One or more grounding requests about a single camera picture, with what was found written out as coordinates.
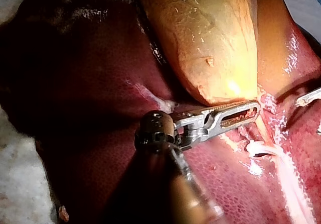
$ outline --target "metal instrument jaw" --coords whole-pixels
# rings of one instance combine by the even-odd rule
[[[252,123],[259,116],[260,107],[258,101],[245,100],[171,114],[175,124],[175,144],[187,150],[214,136]]]
[[[296,107],[304,107],[317,99],[321,99],[321,87],[299,97],[295,101],[295,106]]]

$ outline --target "white tissue strand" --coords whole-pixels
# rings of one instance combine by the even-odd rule
[[[19,134],[1,107],[0,223],[57,223],[35,141]]]
[[[286,201],[286,209],[293,224],[315,224],[313,208],[304,189],[303,180],[297,171],[290,153],[274,145],[266,146],[262,141],[252,141],[246,147],[250,156],[255,154],[270,154],[277,169],[279,183]]]

